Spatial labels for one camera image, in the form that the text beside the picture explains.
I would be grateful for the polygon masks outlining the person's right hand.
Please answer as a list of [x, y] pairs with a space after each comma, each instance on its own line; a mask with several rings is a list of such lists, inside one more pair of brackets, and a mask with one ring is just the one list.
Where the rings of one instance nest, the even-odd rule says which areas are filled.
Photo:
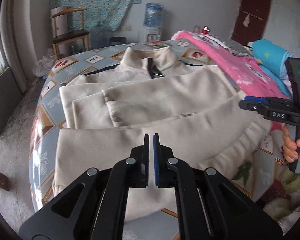
[[295, 142], [289, 136], [289, 130], [287, 126], [283, 126], [283, 156], [289, 163], [294, 162], [298, 159], [299, 155], [297, 153], [297, 148], [300, 147], [300, 139]]

